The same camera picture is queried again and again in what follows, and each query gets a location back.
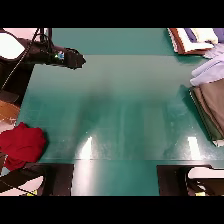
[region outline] wire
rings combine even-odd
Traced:
[[[23,191],[23,192],[25,192],[25,193],[29,193],[29,194],[31,194],[31,195],[33,195],[33,196],[37,196],[37,195],[33,194],[33,193],[30,192],[30,191],[26,191],[26,190],[23,190],[22,188],[14,187],[14,186],[12,186],[12,185],[10,185],[10,184],[7,184],[5,181],[3,181],[3,180],[1,180],[1,179],[0,179],[0,182],[2,182],[3,184],[7,185],[8,187],[16,188],[16,189],[19,190],[19,191]]]
[[[21,57],[21,59],[19,60],[19,62],[16,64],[16,66],[13,68],[13,70],[10,72],[8,78],[6,79],[6,81],[4,82],[4,84],[3,84],[3,86],[2,86],[2,90],[5,88],[5,86],[6,86],[7,82],[9,81],[10,77],[12,76],[12,74],[15,72],[15,70],[18,68],[18,66],[20,65],[20,63],[22,62],[22,60],[25,58],[25,56],[26,56],[27,53],[29,52],[29,50],[30,50],[30,48],[31,48],[31,46],[32,46],[32,44],[33,44],[33,42],[34,42],[36,36],[37,36],[37,33],[38,33],[39,29],[40,29],[40,28],[37,28],[37,30],[35,31],[35,33],[34,33],[34,35],[33,35],[32,40],[31,40],[30,44],[28,45],[28,47],[26,48],[26,50],[25,50],[23,56]]]

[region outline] green table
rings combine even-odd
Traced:
[[[158,195],[157,164],[222,168],[188,94],[205,59],[174,55],[161,28],[63,30],[54,43],[87,63],[36,65],[17,123],[46,132],[40,162],[75,164],[73,195]]]

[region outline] red towel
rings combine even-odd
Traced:
[[[26,162],[37,162],[46,140],[40,128],[28,128],[21,122],[13,130],[0,134],[0,151],[8,157],[4,166],[10,171],[23,167]]]

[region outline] green tabletop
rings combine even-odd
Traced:
[[[224,165],[188,93],[205,59],[174,55],[161,28],[53,35],[87,62],[75,71],[36,65],[17,123],[46,132],[40,162],[75,164],[73,195],[158,195],[157,164]]]

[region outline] red cloth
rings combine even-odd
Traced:
[[[46,140],[40,128],[28,128],[23,122],[0,134],[0,151],[8,157],[4,166],[10,171],[23,167],[26,162],[37,162]]]

